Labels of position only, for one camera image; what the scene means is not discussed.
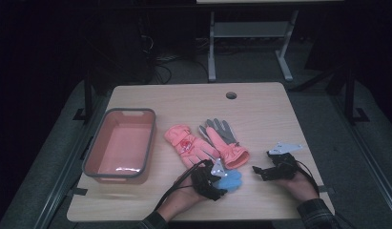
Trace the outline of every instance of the glove cuff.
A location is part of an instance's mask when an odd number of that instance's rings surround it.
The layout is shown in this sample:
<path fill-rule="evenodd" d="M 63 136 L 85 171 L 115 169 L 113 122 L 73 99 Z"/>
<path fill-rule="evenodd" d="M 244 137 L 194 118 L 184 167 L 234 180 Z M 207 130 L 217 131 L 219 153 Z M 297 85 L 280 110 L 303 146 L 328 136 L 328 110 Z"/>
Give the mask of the glove cuff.
<path fill-rule="evenodd" d="M 184 137 L 190 134 L 190 128 L 186 125 L 175 125 L 165 133 L 165 139 L 176 146 Z"/>
<path fill-rule="evenodd" d="M 249 160 L 250 155 L 246 148 L 237 146 L 236 143 L 232 143 L 229 146 L 232 149 L 232 153 L 224 158 L 227 169 L 236 169 Z"/>

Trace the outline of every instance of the blue object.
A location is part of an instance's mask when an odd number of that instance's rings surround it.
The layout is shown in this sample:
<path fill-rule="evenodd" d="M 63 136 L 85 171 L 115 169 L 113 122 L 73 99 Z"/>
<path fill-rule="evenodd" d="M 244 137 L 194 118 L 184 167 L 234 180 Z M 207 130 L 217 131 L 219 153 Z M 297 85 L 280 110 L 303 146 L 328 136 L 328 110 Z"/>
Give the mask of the blue object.
<path fill-rule="evenodd" d="M 234 192 L 242 184 L 242 174 L 234 169 L 227 170 L 227 176 L 222 177 L 219 181 L 213 183 L 213 186 L 218 189 L 226 189 L 228 192 Z"/>

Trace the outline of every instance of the wooden tabletop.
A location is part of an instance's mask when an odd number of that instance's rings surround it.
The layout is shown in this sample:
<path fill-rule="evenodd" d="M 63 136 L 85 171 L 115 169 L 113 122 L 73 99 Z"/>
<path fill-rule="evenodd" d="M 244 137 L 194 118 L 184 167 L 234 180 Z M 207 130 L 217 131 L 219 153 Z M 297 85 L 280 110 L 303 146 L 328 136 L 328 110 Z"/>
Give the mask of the wooden tabletop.
<path fill-rule="evenodd" d="M 236 99 L 228 99 L 235 93 Z M 156 113 L 156 135 L 148 180 L 137 184 L 101 184 L 82 174 L 68 219 L 71 221 L 142 220 L 185 171 L 178 154 L 163 135 L 176 124 L 186 124 L 200 136 L 198 125 L 206 119 L 229 122 L 240 144 L 249 150 L 250 160 L 238 170 L 242 185 L 218 201 L 204 201 L 175 220 L 296 219 L 297 202 L 283 189 L 263 181 L 252 166 L 273 167 L 266 152 L 278 142 L 301 144 L 294 157 L 312 172 L 318 185 L 323 182 L 299 126 L 286 91 L 279 83 L 186 84 L 124 86 L 114 89 L 108 109 L 151 108 Z M 321 193 L 334 212 L 327 193 Z"/>

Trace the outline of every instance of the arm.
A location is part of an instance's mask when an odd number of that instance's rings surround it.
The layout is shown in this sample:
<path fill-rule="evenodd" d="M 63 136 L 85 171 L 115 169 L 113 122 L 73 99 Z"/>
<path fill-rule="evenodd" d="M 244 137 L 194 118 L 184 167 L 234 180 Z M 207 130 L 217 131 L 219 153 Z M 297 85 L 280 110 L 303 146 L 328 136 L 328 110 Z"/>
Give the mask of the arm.
<path fill-rule="evenodd" d="M 165 229 L 167 223 L 180 213 L 183 213 L 207 198 L 199 195 L 193 187 L 190 177 L 184 179 L 180 187 L 172 192 L 163 204 L 133 229 Z"/>
<path fill-rule="evenodd" d="M 297 209 L 307 229 L 340 228 L 335 216 L 303 174 L 297 172 L 293 179 L 280 179 L 275 183 L 287 189 L 294 198 L 301 202 Z"/>

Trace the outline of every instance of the sleeve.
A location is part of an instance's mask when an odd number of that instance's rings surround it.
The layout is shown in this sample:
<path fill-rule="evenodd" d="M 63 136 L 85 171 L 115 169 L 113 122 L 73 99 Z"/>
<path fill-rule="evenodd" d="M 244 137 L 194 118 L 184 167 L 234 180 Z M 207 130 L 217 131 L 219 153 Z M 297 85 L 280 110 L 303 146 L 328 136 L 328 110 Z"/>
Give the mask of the sleeve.
<path fill-rule="evenodd" d="M 297 209 L 307 229 L 341 229 L 321 198 L 305 201 Z"/>
<path fill-rule="evenodd" d="M 152 212 L 145 219 L 140 221 L 131 229 L 167 229 L 168 224 L 166 220 L 158 213 Z"/>

